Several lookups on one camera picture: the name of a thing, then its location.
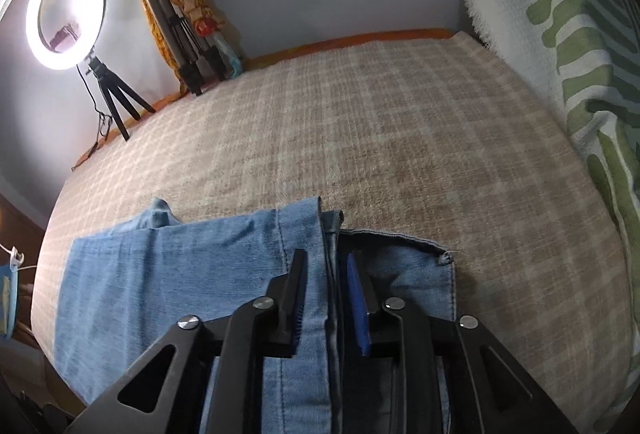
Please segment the light blue denim jeans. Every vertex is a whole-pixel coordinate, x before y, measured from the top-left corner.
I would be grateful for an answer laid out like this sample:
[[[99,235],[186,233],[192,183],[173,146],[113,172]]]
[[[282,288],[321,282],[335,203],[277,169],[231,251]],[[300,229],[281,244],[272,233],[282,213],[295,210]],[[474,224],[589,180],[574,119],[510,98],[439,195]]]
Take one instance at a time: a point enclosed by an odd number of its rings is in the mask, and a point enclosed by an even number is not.
[[[163,200],[76,239],[58,294],[53,365],[87,405],[75,430],[104,433],[444,432],[450,412],[434,324],[457,315],[454,261],[426,239],[346,231],[309,198],[181,223]],[[292,358],[265,348],[278,323],[270,280],[307,252],[302,332]],[[380,302],[378,343],[361,356],[346,284],[361,251]]]

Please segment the white clip desk lamp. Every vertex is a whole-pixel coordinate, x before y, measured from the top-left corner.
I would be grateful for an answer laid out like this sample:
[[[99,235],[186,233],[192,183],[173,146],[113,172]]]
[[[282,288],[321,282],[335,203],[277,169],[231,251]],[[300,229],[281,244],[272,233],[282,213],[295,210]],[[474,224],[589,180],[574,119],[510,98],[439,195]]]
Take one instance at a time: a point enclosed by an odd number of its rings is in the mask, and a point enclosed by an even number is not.
[[[14,271],[18,271],[22,268],[23,263],[25,261],[24,254],[18,251],[15,247],[8,248],[6,246],[0,245],[0,249],[9,255],[9,266]]]

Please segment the small black tripod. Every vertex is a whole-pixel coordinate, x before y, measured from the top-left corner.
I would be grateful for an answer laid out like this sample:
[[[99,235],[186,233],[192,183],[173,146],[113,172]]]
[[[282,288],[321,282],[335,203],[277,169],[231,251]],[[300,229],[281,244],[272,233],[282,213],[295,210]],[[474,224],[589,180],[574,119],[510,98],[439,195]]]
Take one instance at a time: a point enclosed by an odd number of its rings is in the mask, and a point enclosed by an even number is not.
[[[134,103],[148,113],[156,113],[156,109],[150,103],[146,102],[127,82],[117,76],[115,72],[112,72],[98,57],[91,57],[88,61],[88,66],[90,72],[93,73],[94,78],[98,81],[98,87],[102,93],[104,102],[117,125],[120,135],[122,135],[125,141],[128,141],[128,139],[130,139],[128,128],[122,120],[122,116],[120,116],[115,102],[118,102],[135,121],[140,121],[142,116],[139,110],[134,107]]]

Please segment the green striped white pillow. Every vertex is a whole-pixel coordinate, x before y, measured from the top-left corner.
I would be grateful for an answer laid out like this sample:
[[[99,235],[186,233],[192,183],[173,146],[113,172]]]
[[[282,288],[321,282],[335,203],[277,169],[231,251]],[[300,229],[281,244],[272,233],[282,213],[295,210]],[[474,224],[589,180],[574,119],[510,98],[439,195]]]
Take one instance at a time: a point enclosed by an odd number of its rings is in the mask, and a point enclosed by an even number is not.
[[[639,312],[636,0],[465,0],[480,38],[530,87],[585,162],[622,239]]]

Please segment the blue plastic chair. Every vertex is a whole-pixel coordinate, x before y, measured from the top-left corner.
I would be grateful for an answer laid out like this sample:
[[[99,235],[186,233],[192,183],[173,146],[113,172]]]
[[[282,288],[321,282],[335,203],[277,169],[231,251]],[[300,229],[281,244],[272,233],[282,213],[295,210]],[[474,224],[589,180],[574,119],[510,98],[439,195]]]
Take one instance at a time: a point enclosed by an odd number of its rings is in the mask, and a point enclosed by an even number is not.
[[[1,339],[10,339],[15,327],[18,301],[18,272],[15,266],[1,266]]]

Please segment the plaid beige bed cover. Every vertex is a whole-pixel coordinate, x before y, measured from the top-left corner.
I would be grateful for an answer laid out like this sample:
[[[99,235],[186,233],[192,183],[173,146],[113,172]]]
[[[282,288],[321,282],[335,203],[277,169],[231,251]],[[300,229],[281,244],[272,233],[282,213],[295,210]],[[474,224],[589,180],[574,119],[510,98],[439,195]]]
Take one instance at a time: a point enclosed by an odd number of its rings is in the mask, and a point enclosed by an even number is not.
[[[622,395],[632,326],[620,236],[563,130],[465,34],[282,61],[103,146],[66,181],[44,235],[32,301],[43,353],[75,239],[156,197],[193,222],[311,196],[350,228],[449,247],[462,309],[580,432]]]

